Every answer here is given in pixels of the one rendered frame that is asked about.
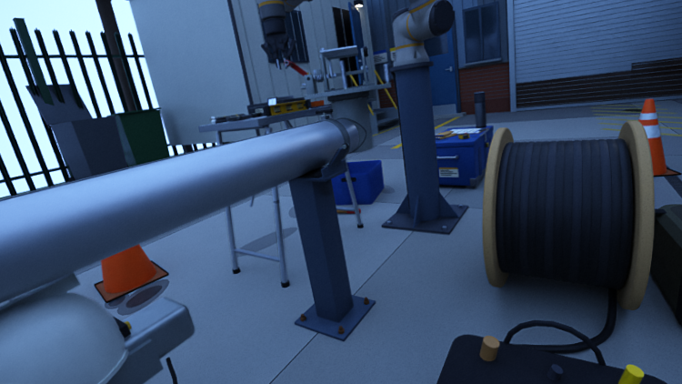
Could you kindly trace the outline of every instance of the blue crate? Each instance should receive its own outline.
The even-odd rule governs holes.
[[[372,204],[381,191],[384,190],[384,174],[381,170],[381,160],[356,161],[348,163],[350,176],[353,178],[353,188],[356,192],[357,204]],[[332,179],[334,199],[339,206],[353,204],[348,192],[346,175],[339,175]]]
[[[475,126],[456,129],[476,129]],[[441,186],[477,187],[486,171],[487,153],[493,139],[493,126],[482,128],[468,139],[456,136],[436,139],[438,157],[438,181]]]

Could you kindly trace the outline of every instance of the robotic arm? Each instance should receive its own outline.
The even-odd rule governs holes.
[[[296,40],[286,34],[286,14],[293,11],[304,1],[312,0],[257,0],[258,11],[266,43],[261,45],[267,53],[268,60],[275,60],[277,68],[280,63],[291,59],[296,47]]]
[[[410,7],[393,20],[393,66],[428,62],[424,41],[446,33],[454,22],[455,12],[447,0],[410,0]]]

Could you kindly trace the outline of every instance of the traffic cone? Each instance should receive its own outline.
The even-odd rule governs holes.
[[[639,122],[642,123],[651,149],[651,161],[654,164],[654,176],[674,176],[678,172],[667,169],[666,157],[663,155],[663,142],[661,141],[661,129],[658,127],[658,114],[653,98],[644,101],[642,113],[639,114]]]
[[[154,264],[139,245],[102,260],[102,278],[108,293],[140,288],[155,275]]]

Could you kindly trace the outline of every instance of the cable spool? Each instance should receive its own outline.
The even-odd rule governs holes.
[[[514,144],[493,136],[486,165],[483,251],[488,282],[509,273],[617,289],[637,309],[654,244],[647,136],[626,122],[618,139]]]

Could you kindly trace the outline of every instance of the black bollard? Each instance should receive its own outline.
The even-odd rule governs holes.
[[[474,103],[476,108],[476,127],[486,127],[486,93],[474,93]]]

